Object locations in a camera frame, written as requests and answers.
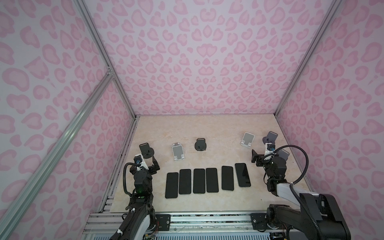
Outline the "grey phone stand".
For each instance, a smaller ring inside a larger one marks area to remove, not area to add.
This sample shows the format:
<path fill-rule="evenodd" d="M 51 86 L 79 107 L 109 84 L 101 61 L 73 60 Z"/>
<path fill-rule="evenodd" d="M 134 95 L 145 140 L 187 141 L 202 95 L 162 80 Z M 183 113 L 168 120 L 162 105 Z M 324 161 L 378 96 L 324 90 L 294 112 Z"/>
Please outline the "grey phone stand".
<path fill-rule="evenodd" d="M 269 131 L 268 134 L 263 137 L 263 144 L 276 144 L 276 139 L 278 138 L 278 134 L 272 131 Z"/>

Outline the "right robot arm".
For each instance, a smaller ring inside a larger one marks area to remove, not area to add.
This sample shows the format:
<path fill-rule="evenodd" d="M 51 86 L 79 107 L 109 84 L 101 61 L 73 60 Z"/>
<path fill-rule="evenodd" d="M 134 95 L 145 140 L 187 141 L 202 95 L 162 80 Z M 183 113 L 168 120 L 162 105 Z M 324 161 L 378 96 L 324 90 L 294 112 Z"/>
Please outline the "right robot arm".
<path fill-rule="evenodd" d="M 300 188 L 300 182 L 306 170 L 293 182 L 286 180 L 287 163 L 277 150 L 267 150 L 264 155 L 252 150 L 252 163 L 265 171 L 264 183 L 268 192 L 298 206 L 271 204 L 262 221 L 255 220 L 256 228 L 285 228 L 302 232 L 309 240 L 350 240 L 351 232 L 334 196 L 319 194 Z"/>

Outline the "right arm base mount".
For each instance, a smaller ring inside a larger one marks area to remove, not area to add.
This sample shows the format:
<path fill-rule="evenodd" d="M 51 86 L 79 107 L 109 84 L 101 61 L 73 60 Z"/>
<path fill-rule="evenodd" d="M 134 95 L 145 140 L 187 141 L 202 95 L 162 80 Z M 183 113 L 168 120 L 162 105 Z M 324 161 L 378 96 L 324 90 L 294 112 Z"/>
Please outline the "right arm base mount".
<path fill-rule="evenodd" d="M 292 227 L 289 227 L 285 224 L 274 224 L 274 223 L 269 223 L 267 221 L 267 214 L 266 213 L 251 213 L 251 223 L 253 226 L 253 230 L 259 231 L 259 232 L 266 232 L 266 231 L 271 231 L 271 230 L 279 230 L 279 231 L 284 231 L 284 230 L 291 230 L 293 229 Z"/>

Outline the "black phone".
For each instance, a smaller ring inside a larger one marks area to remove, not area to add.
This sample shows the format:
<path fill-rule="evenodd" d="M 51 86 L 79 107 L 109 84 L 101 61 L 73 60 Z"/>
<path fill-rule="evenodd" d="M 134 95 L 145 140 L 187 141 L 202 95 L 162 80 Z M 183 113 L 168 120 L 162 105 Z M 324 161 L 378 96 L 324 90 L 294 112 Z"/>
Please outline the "black phone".
<path fill-rule="evenodd" d="M 217 168 L 206 169 L 206 188 L 208 193 L 219 192 L 219 181 Z"/>
<path fill-rule="evenodd" d="M 193 193 L 204 194 L 206 192 L 206 170 L 194 169 Z"/>
<path fill-rule="evenodd" d="M 222 190 L 234 190 L 234 169 L 231 166 L 222 166 Z"/>
<path fill-rule="evenodd" d="M 179 194 L 189 195 L 192 192 L 192 171 L 182 169 L 179 172 Z"/>
<path fill-rule="evenodd" d="M 179 173 L 167 173 L 166 179 L 166 199 L 175 199 L 179 194 Z"/>

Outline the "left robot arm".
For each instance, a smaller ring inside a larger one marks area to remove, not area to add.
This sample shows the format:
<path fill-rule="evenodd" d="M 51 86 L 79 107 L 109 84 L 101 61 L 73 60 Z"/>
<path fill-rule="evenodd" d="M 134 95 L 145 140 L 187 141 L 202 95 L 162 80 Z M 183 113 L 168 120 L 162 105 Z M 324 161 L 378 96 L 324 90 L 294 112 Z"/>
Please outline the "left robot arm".
<path fill-rule="evenodd" d="M 134 190 L 127 189 L 127 168 L 134 178 Z M 160 170 L 155 158 L 148 166 L 143 155 L 135 155 L 132 163 L 123 167 L 123 190 L 130 197 L 126 207 L 126 216 L 120 227 L 110 237 L 111 240 L 142 240 L 147 231 L 156 229 L 156 214 L 153 207 L 153 175 Z"/>

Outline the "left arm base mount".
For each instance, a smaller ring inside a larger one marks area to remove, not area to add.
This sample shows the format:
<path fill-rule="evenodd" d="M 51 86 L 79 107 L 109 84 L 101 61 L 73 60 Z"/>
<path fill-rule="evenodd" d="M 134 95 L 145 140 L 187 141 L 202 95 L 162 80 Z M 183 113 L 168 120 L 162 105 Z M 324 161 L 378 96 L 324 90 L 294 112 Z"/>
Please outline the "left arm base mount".
<path fill-rule="evenodd" d="M 150 226 L 147 228 L 148 231 L 169 231 L 171 225 L 171 215 L 167 214 L 156 214 L 150 216 Z"/>

